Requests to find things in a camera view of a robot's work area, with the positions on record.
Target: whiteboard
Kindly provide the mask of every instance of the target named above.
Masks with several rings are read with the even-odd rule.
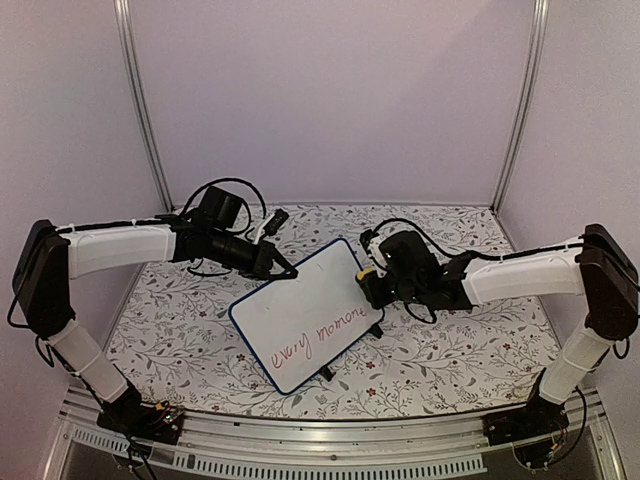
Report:
[[[229,317],[276,389],[288,395],[384,318],[355,281],[349,243],[334,240],[297,265],[298,278],[268,283]]]

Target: blue border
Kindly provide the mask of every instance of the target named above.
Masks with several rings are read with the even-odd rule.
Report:
[[[302,265],[303,263],[305,263],[308,260],[311,260],[313,257],[315,257],[316,255],[318,255],[320,252],[326,250],[327,248],[329,248],[331,245],[333,245],[334,243],[338,243],[338,242],[344,242],[347,244],[347,248],[349,249],[349,251],[351,252],[351,255],[353,256],[353,259],[356,262],[356,265],[358,265],[358,268],[360,269],[360,271],[362,271],[362,265],[360,265],[360,262],[358,261],[358,257],[356,257],[355,252],[353,251],[353,248],[351,248],[351,245],[349,244],[349,242],[344,239],[344,238],[336,238],[335,240],[333,240],[331,243],[328,243],[327,245],[325,245],[324,247],[322,247],[320,250],[318,250],[317,252],[312,253],[310,256],[300,260],[298,263],[296,263],[294,266],[298,267],[300,265]],[[258,293],[260,290],[262,290],[263,288],[266,288],[268,285],[271,285],[273,283],[273,281],[265,283],[264,285],[261,285],[260,287],[256,288],[255,290],[253,290],[252,292],[249,292],[248,294],[246,294],[244,297],[240,298],[239,300],[236,300],[235,302],[233,302],[231,305],[229,305],[228,308],[228,312],[229,312],[229,319],[231,320],[231,323],[233,323],[233,326],[236,327],[236,330],[238,331],[238,333],[240,334],[240,337],[242,338],[242,340],[244,341],[244,343],[247,345],[247,347],[249,347],[249,351],[251,352],[251,354],[254,356],[254,358],[258,361],[258,364],[260,365],[260,368],[262,368],[262,371],[265,373],[265,375],[267,376],[267,378],[269,378],[269,380],[271,381],[271,383],[273,384],[273,386],[276,388],[276,391],[281,394],[281,395],[291,395],[292,393],[296,392],[301,386],[303,386],[305,383],[307,383],[309,380],[311,380],[313,377],[315,377],[318,374],[318,371],[316,371],[315,373],[311,374],[308,378],[306,378],[305,380],[302,381],[302,383],[300,383],[300,385],[298,385],[297,387],[295,387],[293,390],[291,390],[290,392],[283,392],[282,390],[280,390],[280,387],[278,387],[278,384],[273,380],[273,378],[271,378],[271,375],[269,375],[269,372],[267,371],[267,369],[265,368],[265,366],[263,365],[263,363],[260,361],[260,358],[258,357],[258,355],[256,354],[256,352],[253,350],[253,348],[251,347],[251,345],[249,344],[249,341],[247,340],[247,337],[244,336],[244,333],[242,333],[242,330],[240,329],[240,327],[238,327],[238,324],[236,323],[235,319],[233,318],[233,307],[235,307],[236,305],[238,305],[240,302],[245,301],[247,298],[249,298],[252,295],[255,295],[256,293]],[[384,315],[385,315],[385,311],[384,309],[382,309],[382,316],[380,317],[380,320],[378,320],[375,323],[381,322],[382,320],[384,320]],[[340,353],[338,353],[335,357],[333,357],[331,360],[329,360],[325,366],[329,365],[330,363],[332,363],[336,358],[338,358],[340,355],[342,355],[344,352],[346,352],[347,350],[349,350],[355,343],[357,343],[362,337],[364,337],[367,333],[369,333],[369,330],[365,330],[365,332],[360,335],[358,338],[356,338],[352,343],[350,343],[349,345],[347,345],[347,347],[342,350]]]

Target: table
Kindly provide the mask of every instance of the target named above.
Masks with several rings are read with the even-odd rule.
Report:
[[[510,251],[487,208],[284,208],[291,217],[274,241],[290,261],[344,237],[360,262],[369,265],[358,237],[391,217],[418,223],[451,252]],[[268,418],[343,420],[460,413],[523,402],[537,374],[558,353],[536,299],[498,301],[470,313],[439,312],[435,325],[422,324],[393,305],[381,324],[384,336],[377,340],[367,335],[334,361],[330,367],[336,376],[330,382],[318,375],[294,394],[283,396],[227,315],[228,306],[260,282],[235,273],[194,277],[186,266],[146,266],[107,349],[109,358],[147,400]],[[219,269],[209,263],[204,268]]]

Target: red handwriting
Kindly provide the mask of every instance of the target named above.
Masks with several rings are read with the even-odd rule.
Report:
[[[298,352],[305,353],[305,357],[307,360],[311,360],[313,353],[311,352],[311,342],[309,342],[309,338],[307,338],[307,334],[303,333],[300,336],[300,340],[298,340],[293,345],[287,345],[282,348],[279,352],[271,355],[271,363],[275,368],[280,368],[284,363],[293,357]]]
[[[316,333],[318,334],[318,340],[320,342],[324,342],[325,339],[329,338],[335,332],[340,330],[340,327],[342,327],[342,325],[347,325],[347,324],[351,323],[357,317],[363,317],[364,318],[366,316],[367,316],[367,313],[364,310],[362,310],[362,309],[360,309],[360,310],[354,309],[354,310],[348,312],[346,315],[340,317],[339,319],[334,320],[333,323],[331,323],[329,325],[325,325],[321,329],[316,330]]]

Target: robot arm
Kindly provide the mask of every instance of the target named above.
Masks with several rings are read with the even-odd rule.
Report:
[[[585,295],[585,323],[540,374],[527,405],[485,418],[492,444],[566,427],[563,405],[571,392],[613,343],[629,338],[638,325],[637,271],[600,225],[589,225],[580,237],[558,245],[504,256],[469,251],[451,255],[442,265],[416,231],[382,240],[369,230],[361,243],[376,263],[375,270],[361,272],[356,279],[371,305],[382,308],[402,301],[409,313],[411,304],[425,305],[433,319],[427,323],[435,322],[438,310],[470,310],[493,300]]]
[[[262,237],[249,242],[228,231],[243,202],[211,186],[186,215],[81,227],[56,228],[48,220],[33,225],[13,277],[15,302],[28,327],[100,399],[99,425],[175,443],[181,424],[177,410],[143,405],[140,393],[76,321],[69,280],[118,266],[200,258],[260,280],[295,278],[296,269],[274,244]],[[279,210],[261,231],[273,235],[287,217]],[[282,267],[280,273],[271,273],[274,263]]]

